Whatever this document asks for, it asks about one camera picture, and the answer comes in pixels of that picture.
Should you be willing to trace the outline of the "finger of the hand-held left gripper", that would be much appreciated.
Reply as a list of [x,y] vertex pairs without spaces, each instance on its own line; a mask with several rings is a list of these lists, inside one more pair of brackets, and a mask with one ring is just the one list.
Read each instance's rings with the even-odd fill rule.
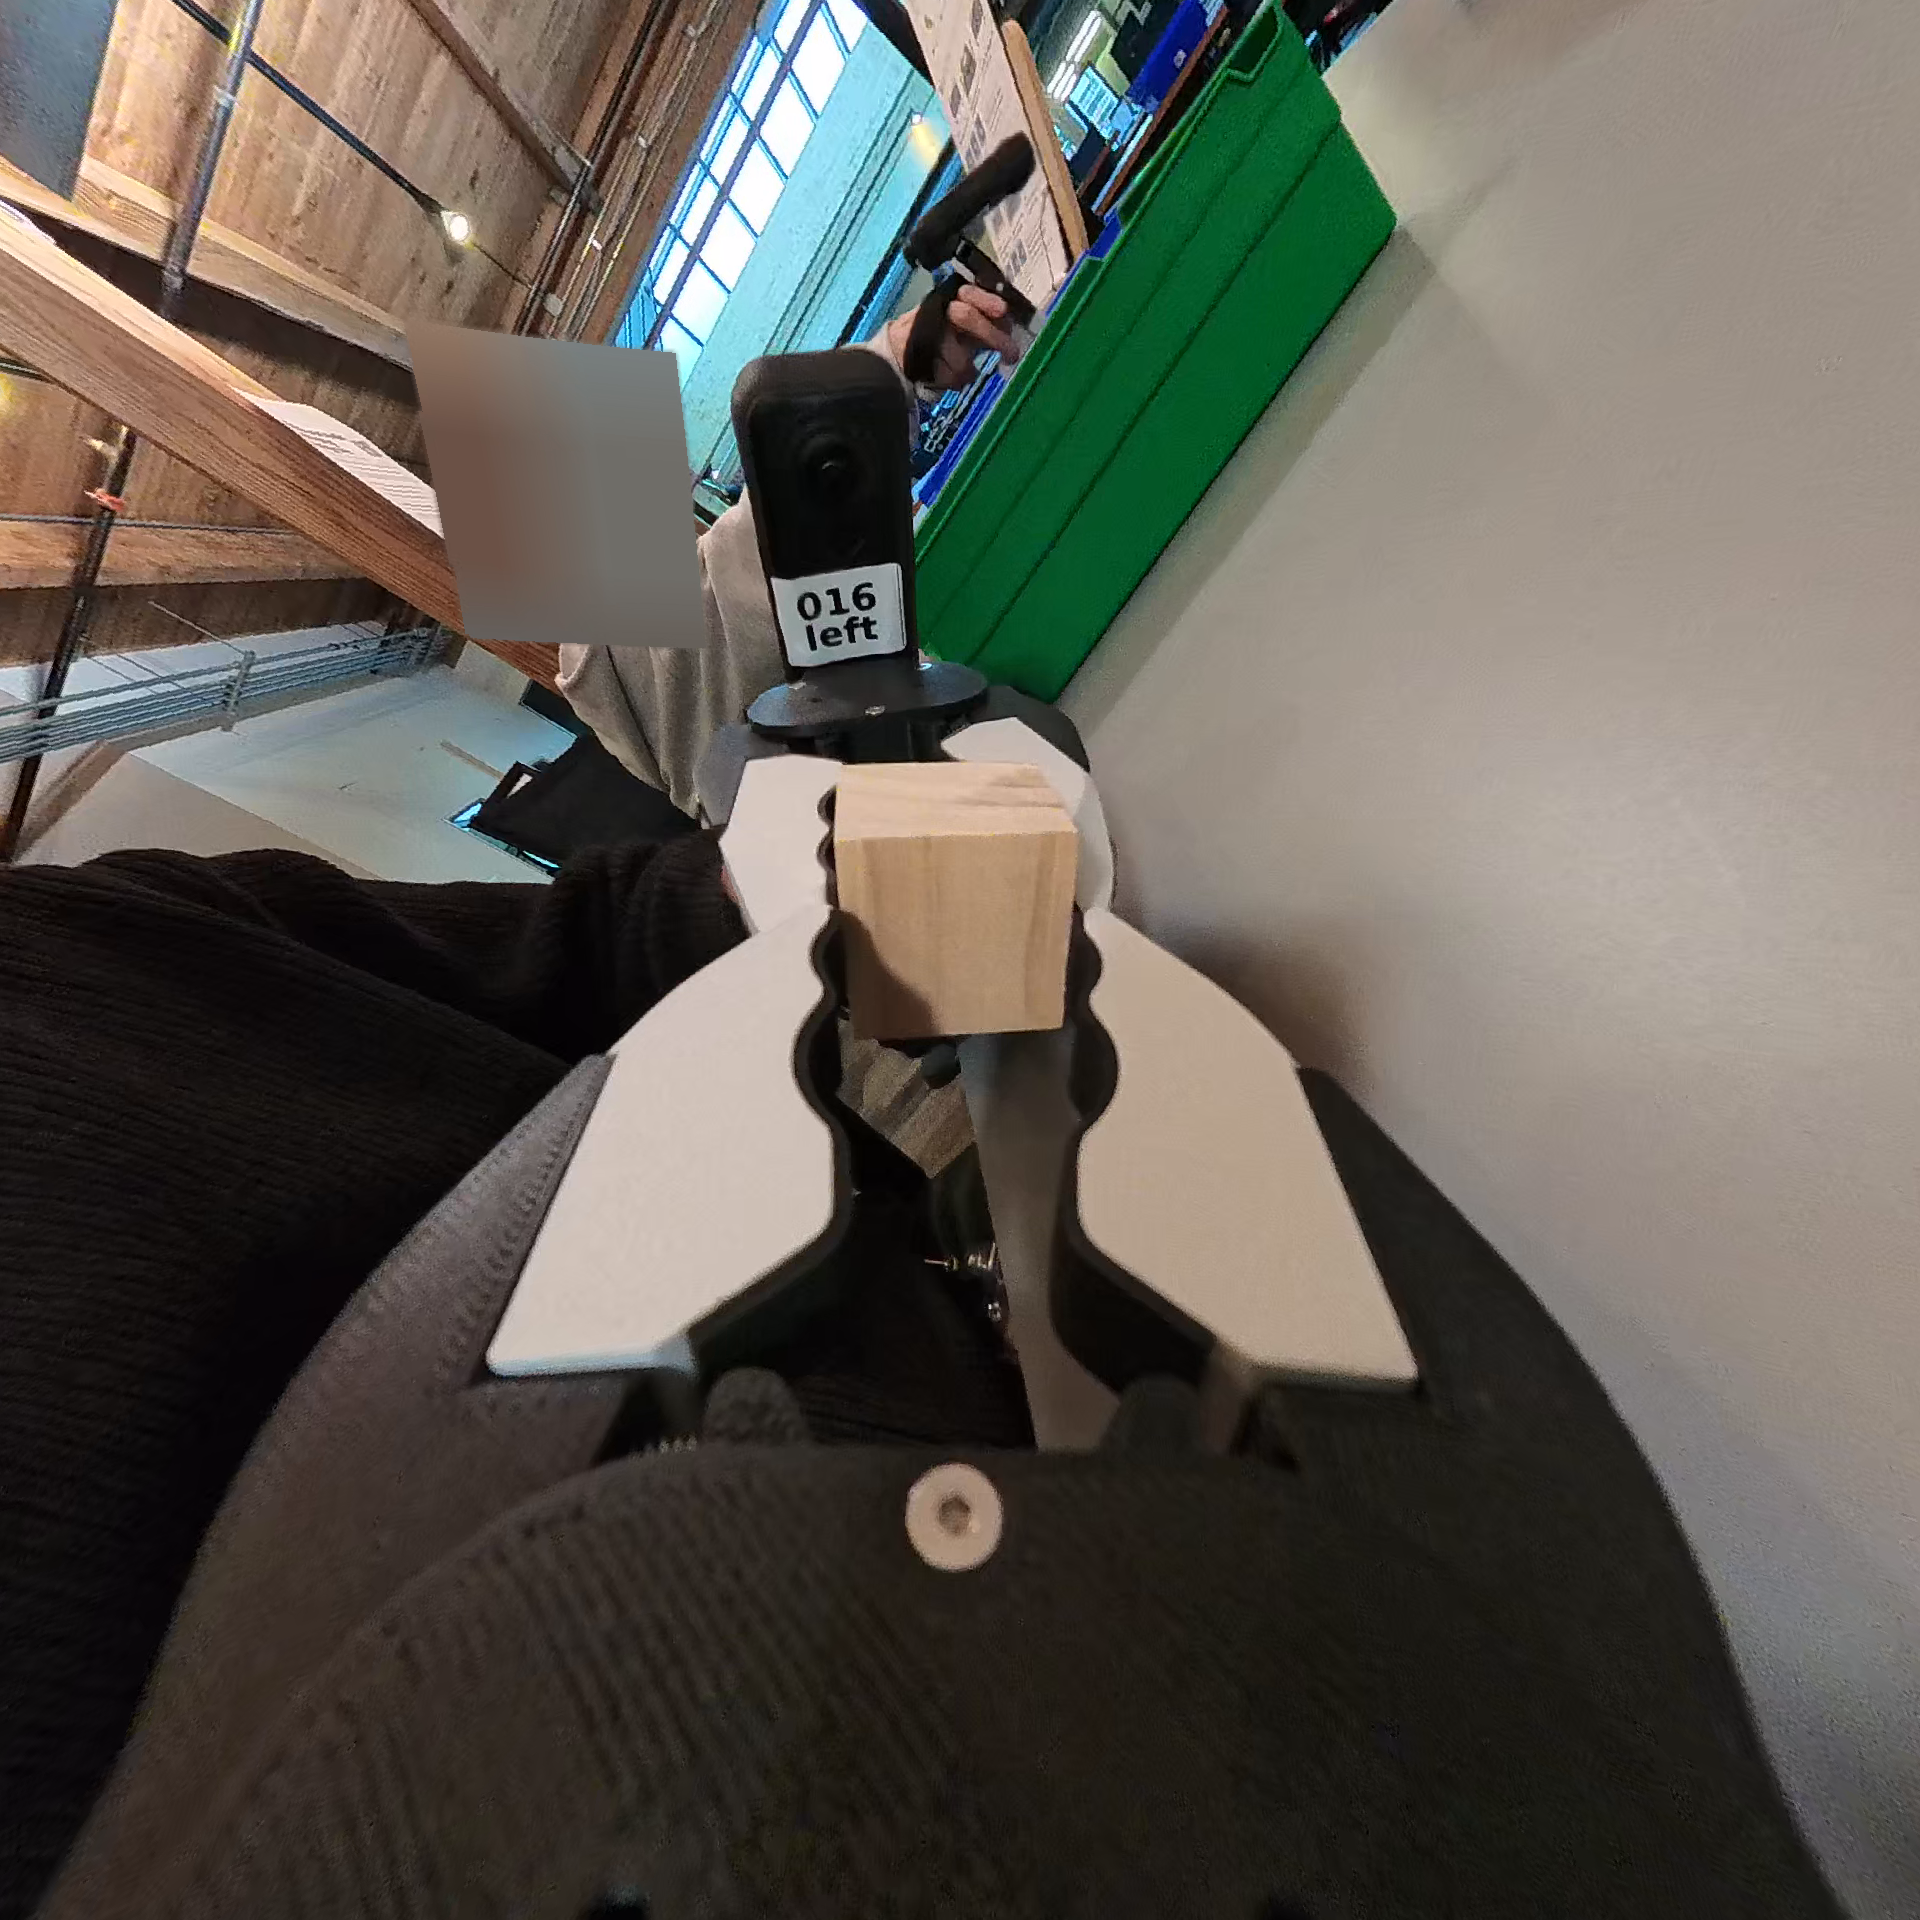
[[837,760],[749,760],[737,784],[719,850],[727,888],[753,937],[831,904],[825,805]]
[[1042,773],[1076,828],[1074,900],[1082,910],[1114,910],[1115,853],[1092,774],[1017,718],[961,726],[943,740],[951,762],[1019,763]]

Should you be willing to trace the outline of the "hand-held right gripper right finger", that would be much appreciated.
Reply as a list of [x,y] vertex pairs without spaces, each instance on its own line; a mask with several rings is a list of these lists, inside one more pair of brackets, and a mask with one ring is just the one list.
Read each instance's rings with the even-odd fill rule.
[[1054,1336],[1115,1396],[1170,1378],[1227,1445],[1274,1387],[1405,1396],[1419,1363],[1290,1049],[1107,908],[1065,1001]]

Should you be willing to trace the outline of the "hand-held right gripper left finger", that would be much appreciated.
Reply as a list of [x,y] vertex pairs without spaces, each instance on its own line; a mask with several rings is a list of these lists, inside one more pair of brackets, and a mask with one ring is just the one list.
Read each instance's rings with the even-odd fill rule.
[[853,1219],[847,1132],[811,1066],[834,1041],[831,921],[814,904],[754,933],[613,1045],[493,1376],[706,1376],[828,1285]]

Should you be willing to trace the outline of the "small wooden cube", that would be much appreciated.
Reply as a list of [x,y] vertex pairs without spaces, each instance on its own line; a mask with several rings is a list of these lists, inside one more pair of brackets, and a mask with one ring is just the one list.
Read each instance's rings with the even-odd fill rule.
[[831,878],[855,1034],[881,1045],[1065,1022],[1078,832],[1041,769],[845,769]]

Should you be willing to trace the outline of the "green plastic bin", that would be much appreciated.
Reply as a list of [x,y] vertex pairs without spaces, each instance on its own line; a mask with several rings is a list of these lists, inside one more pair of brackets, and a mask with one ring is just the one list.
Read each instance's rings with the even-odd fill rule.
[[1058,697],[1394,229],[1302,37],[1262,8],[933,498],[923,652]]

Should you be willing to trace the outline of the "person's left forearm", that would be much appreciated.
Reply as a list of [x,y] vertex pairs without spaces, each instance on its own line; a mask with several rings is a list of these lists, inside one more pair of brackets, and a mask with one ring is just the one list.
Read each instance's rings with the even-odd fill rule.
[[581,856],[518,890],[490,979],[493,1022],[581,1060],[745,937],[715,829]]

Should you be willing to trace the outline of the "instruction board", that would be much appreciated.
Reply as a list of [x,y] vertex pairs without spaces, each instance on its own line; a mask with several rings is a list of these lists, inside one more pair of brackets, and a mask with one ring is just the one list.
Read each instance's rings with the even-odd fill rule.
[[1044,313],[1086,251],[1087,229],[1030,45],[990,2],[906,2],[903,10],[966,173],[1013,136],[1030,146],[1030,178],[986,214],[982,233],[1013,285]]

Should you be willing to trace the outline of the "wooden ceiling beam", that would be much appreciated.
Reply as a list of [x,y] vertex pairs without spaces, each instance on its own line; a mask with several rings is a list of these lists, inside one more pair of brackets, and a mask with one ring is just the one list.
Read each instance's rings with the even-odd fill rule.
[[313,406],[279,401],[178,324],[4,211],[3,341],[34,372],[283,522],[351,574],[477,637],[412,473]]

